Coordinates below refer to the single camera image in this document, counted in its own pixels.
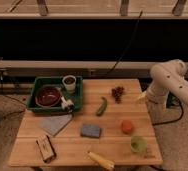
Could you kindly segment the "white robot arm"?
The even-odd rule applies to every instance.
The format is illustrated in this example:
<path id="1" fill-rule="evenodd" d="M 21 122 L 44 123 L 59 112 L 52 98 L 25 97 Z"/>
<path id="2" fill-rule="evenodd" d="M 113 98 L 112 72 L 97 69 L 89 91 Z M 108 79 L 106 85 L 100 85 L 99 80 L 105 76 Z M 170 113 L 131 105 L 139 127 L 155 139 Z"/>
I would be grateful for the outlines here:
<path id="1" fill-rule="evenodd" d="M 179 59 L 157 63 L 150 69 L 152 82 L 146 90 L 147 99 L 164 104 L 169 93 L 188 106 L 188 81 L 184 79 L 186 64 Z"/>

